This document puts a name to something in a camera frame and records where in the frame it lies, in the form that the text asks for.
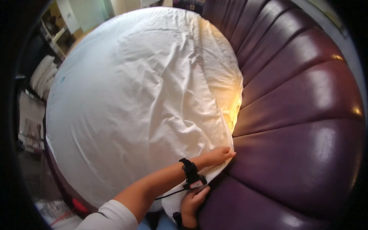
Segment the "white sleeve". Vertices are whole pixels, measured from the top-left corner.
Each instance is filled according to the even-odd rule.
[[[122,203],[110,200],[85,218],[75,230],[136,230],[138,222]]]

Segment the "leather upholstery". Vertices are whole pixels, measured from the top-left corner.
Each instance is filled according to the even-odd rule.
[[[332,39],[289,0],[207,0],[244,76],[237,156],[199,214],[202,229],[326,229],[358,174],[361,95]]]

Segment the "left hand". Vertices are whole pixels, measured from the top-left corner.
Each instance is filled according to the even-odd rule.
[[[229,158],[235,157],[236,152],[230,152],[230,147],[218,147],[209,153],[200,155],[207,166],[216,166],[222,164]]]
[[[192,189],[188,191],[181,200],[181,218],[183,226],[188,228],[195,228],[197,226],[195,213],[199,206],[205,201],[209,190],[210,187],[206,186],[196,194],[199,191],[199,188]]]

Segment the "wrinkled fabric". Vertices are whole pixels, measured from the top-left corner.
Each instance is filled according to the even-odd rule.
[[[243,78],[229,47],[198,14],[166,7],[120,15],[88,34],[60,66],[46,108],[46,140],[68,183],[100,207],[181,158],[232,146],[227,124],[235,125]],[[210,182],[228,162],[200,173]],[[172,217],[184,194],[151,210]]]

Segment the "wrist strap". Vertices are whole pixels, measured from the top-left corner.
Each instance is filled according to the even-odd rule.
[[[187,176],[187,181],[196,180],[197,177],[198,177],[197,166],[195,166],[195,164],[193,162],[191,162],[190,160],[187,160],[185,158],[180,159],[179,161],[184,164],[183,170],[185,172],[185,175]]]

